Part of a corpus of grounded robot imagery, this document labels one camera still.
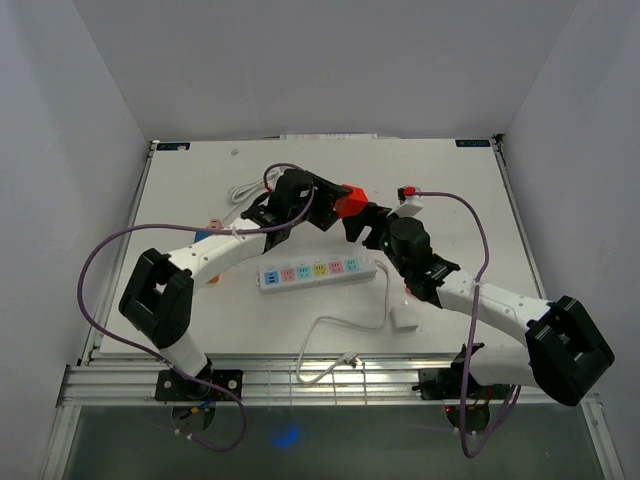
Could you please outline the white charger block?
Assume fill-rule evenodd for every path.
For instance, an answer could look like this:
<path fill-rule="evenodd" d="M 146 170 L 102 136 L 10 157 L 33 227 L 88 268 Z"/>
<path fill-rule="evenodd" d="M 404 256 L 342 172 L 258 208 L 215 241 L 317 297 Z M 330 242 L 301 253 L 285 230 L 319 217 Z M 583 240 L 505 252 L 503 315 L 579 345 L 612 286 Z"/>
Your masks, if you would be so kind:
<path fill-rule="evenodd" d="M 411 305 L 396 305 L 390 309 L 391 325 L 396 333 L 412 333 L 419 328 L 418 313 Z"/>

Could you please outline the pink usb charger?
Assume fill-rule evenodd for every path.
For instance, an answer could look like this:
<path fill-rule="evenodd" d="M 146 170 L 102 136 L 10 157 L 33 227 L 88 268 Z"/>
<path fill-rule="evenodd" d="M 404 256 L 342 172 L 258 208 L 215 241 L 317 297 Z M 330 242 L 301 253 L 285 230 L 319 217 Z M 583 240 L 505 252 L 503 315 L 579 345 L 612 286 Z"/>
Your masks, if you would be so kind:
<path fill-rule="evenodd" d="M 223 225 L 219 219 L 211 219 L 209 221 L 207 228 L 209 230 L 218 230 L 218 229 L 222 229 Z"/>

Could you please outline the aluminium frame rail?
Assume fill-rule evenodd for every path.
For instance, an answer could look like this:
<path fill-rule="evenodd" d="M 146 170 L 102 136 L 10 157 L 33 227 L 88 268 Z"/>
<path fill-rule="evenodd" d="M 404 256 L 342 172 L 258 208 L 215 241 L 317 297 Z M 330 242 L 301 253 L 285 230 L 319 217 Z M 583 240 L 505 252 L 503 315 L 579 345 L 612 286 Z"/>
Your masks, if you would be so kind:
<path fill-rule="evenodd" d="M 297 381 L 294 357 L 215 357 L 218 370 L 243 373 L 241 401 L 250 407 L 420 405 L 418 374 L 451 362 L 449 355 L 364 356 L 356 367 L 339 366 L 314 385 Z M 144 357 L 99 358 L 66 369 L 59 406 L 191 406 L 193 399 L 158 400 L 165 367 Z"/>

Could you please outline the red cube socket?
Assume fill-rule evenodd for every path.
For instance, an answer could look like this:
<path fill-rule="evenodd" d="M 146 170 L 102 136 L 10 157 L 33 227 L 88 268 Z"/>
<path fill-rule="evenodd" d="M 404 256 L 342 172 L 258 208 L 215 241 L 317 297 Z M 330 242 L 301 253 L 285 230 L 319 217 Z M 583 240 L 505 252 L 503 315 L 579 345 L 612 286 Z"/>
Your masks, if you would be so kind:
<path fill-rule="evenodd" d="M 359 215 L 369 203 L 369 199 L 362 188 L 351 185 L 345 185 L 345 188 L 349 192 L 334 203 L 334 211 L 339 219 Z"/>

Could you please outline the white multicolour power strip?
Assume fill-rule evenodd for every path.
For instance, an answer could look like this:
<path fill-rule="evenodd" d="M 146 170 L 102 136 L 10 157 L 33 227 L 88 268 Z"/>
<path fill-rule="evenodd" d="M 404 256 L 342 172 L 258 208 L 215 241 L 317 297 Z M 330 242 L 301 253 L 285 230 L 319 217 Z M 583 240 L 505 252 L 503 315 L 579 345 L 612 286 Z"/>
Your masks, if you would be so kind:
<path fill-rule="evenodd" d="M 265 261 L 257 268 L 257 285 L 263 294 L 326 285 L 371 281 L 375 260 L 367 255 L 332 254 Z"/>

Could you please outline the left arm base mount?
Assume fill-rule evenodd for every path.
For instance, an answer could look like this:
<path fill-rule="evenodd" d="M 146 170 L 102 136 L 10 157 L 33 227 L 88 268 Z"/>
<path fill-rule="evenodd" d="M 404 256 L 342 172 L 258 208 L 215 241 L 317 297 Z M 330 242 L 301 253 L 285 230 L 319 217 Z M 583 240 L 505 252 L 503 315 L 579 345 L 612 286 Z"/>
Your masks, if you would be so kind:
<path fill-rule="evenodd" d="M 242 396 L 244 372 L 240 369 L 206 371 L 195 382 L 174 370 L 159 372 L 154 399 L 160 402 L 232 401 Z"/>

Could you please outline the blue cube plug adapter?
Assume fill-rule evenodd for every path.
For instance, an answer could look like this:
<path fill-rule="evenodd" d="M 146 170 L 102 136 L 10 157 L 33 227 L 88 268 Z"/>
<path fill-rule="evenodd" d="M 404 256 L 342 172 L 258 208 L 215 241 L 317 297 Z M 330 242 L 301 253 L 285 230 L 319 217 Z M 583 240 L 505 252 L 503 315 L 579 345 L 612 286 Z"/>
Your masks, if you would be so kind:
<path fill-rule="evenodd" d="M 207 233 L 207 232 L 196 232 L 194 235 L 194 242 L 197 243 L 209 236 L 210 236 L 210 233 Z"/>

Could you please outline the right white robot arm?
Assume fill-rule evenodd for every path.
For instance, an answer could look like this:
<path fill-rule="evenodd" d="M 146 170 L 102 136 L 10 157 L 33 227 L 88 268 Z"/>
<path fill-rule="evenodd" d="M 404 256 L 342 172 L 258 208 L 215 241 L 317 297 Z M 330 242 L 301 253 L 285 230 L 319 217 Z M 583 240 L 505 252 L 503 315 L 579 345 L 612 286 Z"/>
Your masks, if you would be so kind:
<path fill-rule="evenodd" d="M 383 252 L 415 298 L 473 317 L 517 342 L 506 347 L 468 342 L 424 386 L 441 396 L 453 388 L 464 397 L 495 385 L 528 386 L 562 405 L 577 405 L 615 361 L 582 303 L 570 296 L 526 297 L 476 280 L 433 251 L 414 214 L 409 204 L 391 210 L 373 202 L 347 202 L 337 210 L 347 240 L 356 241 L 369 228 L 364 247 Z"/>

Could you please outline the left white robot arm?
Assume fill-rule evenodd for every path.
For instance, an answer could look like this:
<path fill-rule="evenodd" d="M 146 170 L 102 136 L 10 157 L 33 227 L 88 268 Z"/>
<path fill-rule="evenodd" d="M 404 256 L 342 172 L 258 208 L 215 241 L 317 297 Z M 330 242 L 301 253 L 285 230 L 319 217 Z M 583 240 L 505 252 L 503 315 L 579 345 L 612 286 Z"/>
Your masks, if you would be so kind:
<path fill-rule="evenodd" d="M 209 361 L 189 333 L 194 293 L 213 277 L 264 254 L 308 221 L 326 231 L 336 206 L 353 192 L 311 172 L 290 168 L 227 227 L 187 247 L 139 257 L 119 302 L 119 312 L 158 353 L 181 372 L 178 388 L 190 399 L 212 387 Z"/>

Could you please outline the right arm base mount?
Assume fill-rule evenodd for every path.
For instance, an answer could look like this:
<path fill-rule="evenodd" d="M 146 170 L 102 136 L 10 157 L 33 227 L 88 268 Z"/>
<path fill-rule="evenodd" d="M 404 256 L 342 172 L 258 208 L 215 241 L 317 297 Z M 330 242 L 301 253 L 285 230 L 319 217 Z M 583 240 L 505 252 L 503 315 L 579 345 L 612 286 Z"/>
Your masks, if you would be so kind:
<path fill-rule="evenodd" d="M 412 386 L 411 390 L 418 392 L 422 400 L 458 399 L 462 392 L 463 363 L 466 350 L 466 345 L 463 344 L 461 351 L 445 368 L 419 369 L 418 382 Z M 510 388 L 511 386 L 508 384 L 482 386 L 472 376 L 469 376 L 467 399 L 472 402 L 489 401 L 492 398 L 505 399 Z"/>

